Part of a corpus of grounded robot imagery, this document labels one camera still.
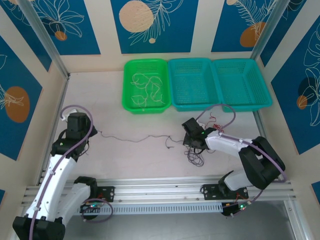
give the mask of white string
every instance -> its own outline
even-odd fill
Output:
[[[134,104],[138,105],[140,108],[146,108],[147,103],[154,101],[155,103],[165,104],[162,100],[163,94],[161,93],[161,87],[163,85],[160,77],[151,76],[148,77],[143,73],[135,73],[132,76],[132,85],[135,85],[137,89],[144,90],[145,95],[133,95],[131,97]]]

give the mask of metal frame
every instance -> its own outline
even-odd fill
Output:
[[[50,58],[52,59],[53,63],[58,68],[61,75],[67,80],[69,79],[69,72],[63,63],[60,54],[54,45],[54,42],[50,38],[45,26],[42,24],[38,14],[36,13],[35,9],[33,8],[32,4],[28,0],[16,0],[22,13],[24,14],[25,18],[28,20],[30,26],[32,27],[33,31],[35,32],[36,36],[44,46],[45,50],[49,54]]]
[[[274,10],[272,11],[267,25],[265,26],[260,38],[258,39],[255,47],[253,48],[251,57],[257,59],[266,43],[268,42],[273,30],[275,29],[278,21],[280,20],[285,8],[290,0],[278,1]],[[41,184],[47,168],[51,144],[54,141],[56,129],[59,122],[59,113],[62,109],[64,99],[68,88],[68,79],[70,74],[68,73],[58,50],[53,44],[46,29],[38,18],[37,13],[33,9],[31,3],[28,0],[17,0],[19,7],[21,8],[26,19],[29,21],[36,35],[40,39],[41,43],[45,47],[49,56],[56,64],[60,73],[65,77],[66,84],[64,86],[62,95],[60,97],[59,106],[55,113],[55,121],[52,126],[52,133],[48,141],[45,158],[42,165],[42,173],[39,176],[38,184]],[[266,131],[263,126],[263,122],[259,115],[259,112],[253,113],[259,133],[263,137],[266,136]],[[230,202],[228,200],[223,201],[205,201],[203,194],[200,193],[200,188],[203,184],[216,184],[222,176],[200,176],[200,177],[172,177],[172,178],[147,178],[147,179],[99,179],[99,186],[114,186],[114,202],[112,203],[119,208],[126,208],[126,206],[163,206],[164,204],[171,204],[176,206],[190,206],[201,204],[217,204],[222,202]],[[68,181],[64,187],[61,199],[63,199],[71,190],[73,181]],[[27,207],[31,205],[34,200],[40,186],[28,186],[24,198],[21,203],[20,213],[24,214]],[[255,187],[248,188],[249,197],[252,199],[259,193],[259,189]],[[285,183],[272,183],[258,198],[258,201],[283,201],[287,214],[297,240],[311,240],[312,235],[309,226],[304,218],[304,214],[297,202],[293,187],[290,181]]]
[[[256,41],[256,44],[252,50],[251,59],[258,59],[260,54],[262,53],[263,49],[265,48],[271,34],[275,30],[279,20],[282,17],[282,14],[286,10],[290,0],[278,0],[274,9],[272,10],[270,17],[266,21],[265,27],[263,28],[260,37]]]
[[[42,167],[41,167],[41,172],[38,174],[38,179],[37,179],[37,182],[36,184],[39,185],[40,183],[42,183],[42,180],[46,174],[46,170],[47,170],[47,166],[48,166],[48,162],[49,162],[49,159],[50,159],[50,152],[51,152],[51,146],[55,140],[55,135],[56,135],[56,131],[57,131],[57,128],[58,128],[58,123],[59,123],[59,120],[60,120],[60,112],[61,112],[61,109],[64,105],[64,101],[65,101],[65,98],[66,98],[66,94],[67,94],[67,89],[68,89],[68,85],[69,85],[69,78],[67,79],[67,81],[65,82],[64,86],[63,86],[63,91],[62,91],[62,94],[61,94],[61,97],[60,97],[60,102],[59,102],[59,106],[54,114],[54,122],[53,122],[53,125],[52,125],[52,131],[51,131],[51,134],[50,134],[50,137],[49,137],[49,141],[48,141],[48,144],[46,146],[46,151],[45,151],[45,155],[44,155],[44,159],[43,159],[43,163],[42,163]]]
[[[113,204],[185,204],[207,203],[200,188],[204,184],[217,184],[222,175],[200,177],[171,177],[145,179],[98,179],[101,187],[114,186]],[[73,181],[67,181],[61,200],[68,194]],[[22,200],[22,206],[29,206],[34,200],[39,186],[28,186]],[[248,187],[252,199],[260,190]],[[258,198],[258,201],[295,200],[296,196],[290,181],[272,183]],[[212,203],[230,202],[233,200],[213,200]]]

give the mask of white tabletop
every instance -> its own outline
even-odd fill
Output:
[[[122,106],[123,71],[73,73],[69,80],[63,106],[78,104],[87,108],[93,116],[97,130],[105,136],[138,141],[148,135],[169,135],[174,140],[183,140],[185,131],[181,124],[201,112],[178,112],[171,106],[160,114],[132,114]],[[225,113],[221,107],[206,112],[200,122],[210,121],[210,112],[216,124],[225,125],[233,113]],[[67,127],[59,121],[56,138]],[[239,112],[225,133],[241,138],[256,138],[259,131],[252,112]],[[216,151],[204,152],[203,167],[188,162],[184,155],[186,147],[182,143],[166,137],[153,138],[139,142],[119,141],[103,138],[100,133],[89,141],[87,154],[81,156],[71,180],[78,176],[97,179],[145,179],[161,177],[198,177],[205,175],[224,175],[242,167],[240,159]]]

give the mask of cable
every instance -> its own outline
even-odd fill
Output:
[[[278,171],[281,173],[281,175],[283,176],[283,180],[279,180],[276,181],[276,183],[285,183],[287,181],[287,175],[285,174],[285,172],[281,169],[281,167],[275,162],[275,160],[273,160],[265,151],[263,151],[262,149],[260,149],[259,147],[257,147],[256,145],[253,145],[252,143],[242,140],[240,138],[234,137],[234,136],[228,136],[228,135],[224,135],[224,134],[220,134],[220,136],[222,138],[225,139],[230,139],[236,142],[242,142],[252,148],[254,148],[255,150],[257,150],[258,152],[260,152],[264,157],[266,157],[266,159],[268,159],[275,167],[276,169],[278,169]]]
[[[144,137],[144,138],[142,138],[142,139],[140,139],[140,140],[130,140],[130,139],[121,139],[121,138],[119,138],[119,137],[117,137],[117,136],[112,136],[112,135],[106,136],[106,135],[103,135],[103,132],[102,132],[102,131],[99,131],[99,130],[98,130],[98,132],[99,132],[99,133],[101,134],[101,136],[102,136],[103,138],[105,138],[105,139],[113,138],[113,139],[116,139],[116,140],[118,140],[118,141],[131,142],[131,143],[140,143],[140,142],[142,142],[142,141],[144,141],[144,140],[146,140],[146,139],[148,139],[148,138],[156,138],[156,139],[157,139],[157,138],[164,138],[164,137],[166,137],[165,146],[166,146],[167,149],[174,148],[174,146],[168,146],[167,142],[168,142],[169,139],[170,139],[172,142],[174,142],[174,143],[181,143],[181,142],[183,142],[183,140],[178,140],[178,141],[173,140],[170,135],[148,135],[148,136],[146,136],[146,137]]]
[[[86,144],[88,145],[88,148],[87,148],[83,153],[81,153],[81,154],[79,155],[79,157],[81,157],[83,154],[86,154],[86,153],[88,152],[88,150],[89,150],[89,148],[90,148],[89,141],[88,141]]]
[[[281,167],[267,154],[265,153],[265,151],[263,151],[262,149],[260,149],[259,147],[257,147],[256,145],[253,145],[252,143],[250,142],[247,142],[245,140],[242,140],[240,138],[237,138],[237,137],[233,137],[233,136],[228,136],[228,135],[224,135],[222,134],[222,130],[224,128],[226,128],[227,126],[229,126],[230,124],[232,124],[234,122],[234,120],[236,119],[236,111],[233,109],[233,107],[227,105],[227,104],[214,104],[214,105],[211,105],[209,107],[207,107],[195,120],[198,120],[206,111],[208,111],[209,109],[213,108],[213,107],[217,107],[217,106],[223,106],[223,107],[228,107],[229,109],[232,110],[233,112],[233,118],[232,120],[227,123],[226,125],[224,126],[221,126],[221,128],[219,129],[219,133],[220,133],[220,136],[225,138],[225,139],[230,139],[230,140],[233,140],[233,141],[236,141],[236,142],[239,142],[241,141],[242,143],[254,148],[255,150],[257,150],[258,152],[260,152],[263,156],[265,156],[277,169],[278,171],[281,173],[281,175],[283,176],[283,180],[279,180],[279,181],[276,181],[276,183],[284,183],[287,181],[287,175],[285,174],[285,172],[281,169]]]
[[[193,149],[192,151],[191,147],[186,147],[186,151],[184,151],[184,155],[187,156],[189,163],[200,168],[205,164],[205,158],[202,156],[203,151],[204,150],[202,150],[201,152],[196,152],[195,149]],[[212,152],[206,150],[206,152],[209,154],[213,154],[215,150]]]
[[[255,196],[253,199],[252,199],[252,201],[247,201],[247,203],[250,203],[250,204],[252,204],[252,203],[254,203],[260,196],[261,196],[261,194],[263,193],[263,191],[264,190],[261,190],[259,193],[258,193],[258,195],[257,196]],[[235,205],[239,205],[239,203],[233,203],[233,204],[230,204],[230,205],[226,205],[226,206],[223,206],[222,208],[224,209],[224,208],[229,208],[229,207],[232,207],[232,206],[235,206]],[[236,216],[236,215],[238,215],[239,213],[241,213],[244,209],[242,209],[242,210],[239,210],[238,212],[236,212],[236,213],[233,213],[232,215],[230,215],[230,216],[228,216],[228,217],[234,217],[234,216]]]
[[[42,189],[42,192],[41,192],[40,197],[39,197],[39,199],[38,199],[38,202],[37,202],[37,204],[36,204],[36,210],[34,210],[34,213],[33,213],[33,217],[32,217],[31,224],[30,224],[29,240],[33,240],[35,221],[36,221],[37,214],[38,214],[38,211],[39,211],[38,209],[40,208],[41,202],[42,202],[42,200],[43,200],[43,198],[44,198],[44,196],[45,196],[46,190],[47,190],[47,188],[48,188],[48,186],[49,186],[49,183],[50,183],[50,181],[51,181],[51,179],[52,179],[55,171],[57,170],[57,168],[59,167],[59,165],[60,165],[60,163],[63,161],[63,159],[64,159],[69,153],[71,153],[75,148],[77,148],[80,144],[82,144],[82,143],[89,137],[89,135],[91,134],[91,131],[92,131],[92,129],[93,129],[93,126],[94,126],[94,120],[93,120],[93,117],[92,117],[91,113],[90,113],[89,110],[87,110],[85,107],[80,106],[80,105],[74,104],[74,105],[69,105],[69,106],[64,107],[64,108],[61,110],[61,112],[60,112],[60,116],[62,117],[63,112],[64,112],[66,109],[69,109],[69,108],[79,108],[79,109],[84,110],[84,111],[88,114],[88,116],[89,116],[89,118],[90,118],[90,121],[91,121],[90,128],[89,128],[88,133],[84,136],[84,138],[81,139],[81,140],[80,140],[77,144],[75,144],[73,147],[71,147],[68,151],[66,151],[66,152],[60,157],[60,159],[58,160],[58,162],[56,163],[56,165],[53,167],[53,169],[52,169],[52,171],[51,171],[52,174],[49,175],[47,181],[46,181],[45,184],[44,184],[44,187],[43,187],[43,189]]]
[[[212,108],[214,108],[214,107],[218,107],[218,106],[227,107],[227,108],[231,109],[231,111],[233,112],[233,118],[232,118],[232,120],[231,120],[230,122],[228,122],[226,125],[221,126],[220,131],[221,131],[222,129],[225,129],[225,128],[228,127],[230,124],[232,124],[232,123],[235,121],[235,119],[236,119],[236,111],[234,110],[233,107],[231,107],[231,106],[229,106],[229,105],[227,105],[227,104],[219,103],[219,104],[213,104],[213,105],[211,105],[211,106],[208,106],[205,110],[203,110],[203,112],[202,112],[195,120],[198,120],[206,111],[208,111],[208,110],[210,110],[210,109],[212,109]]]
[[[87,219],[85,219],[85,213],[88,210],[99,209],[99,207],[90,206],[90,207],[88,207],[88,208],[86,208],[85,210],[82,211],[81,218],[83,219],[83,221],[86,222],[86,223],[90,223],[90,224],[100,224],[100,223],[104,223],[104,222],[108,221],[112,217],[112,215],[114,214],[114,208],[112,207],[112,205],[108,201],[100,199],[100,198],[89,198],[89,199],[85,200],[83,203],[92,202],[92,201],[102,202],[104,204],[108,204],[108,206],[111,209],[111,213],[107,218],[102,219],[102,220],[87,220]]]

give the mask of white robotic arm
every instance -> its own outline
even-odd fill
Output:
[[[216,150],[240,158],[243,169],[227,173],[219,181],[218,188],[225,199],[244,187],[265,189],[286,169],[284,163],[261,136],[242,139],[219,132],[214,128],[203,129],[191,118],[182,124],[186,131],[183,144],[199,150]]]
[[[95,134],[97,131],[85,113],[69,115],[67,129],[62,131],[52,145],[52,157],[34,201],[25,216],[17,216],[13,222],[13,229],[20,240],[29,240],[30,236],[31,239],[39,240],[62,240],[66,225],[76,210],[85,200],[97,198],[97,180],[80,176],[74,181],[68,195],[59,203],[69,174],[85,150],[89,137]]]

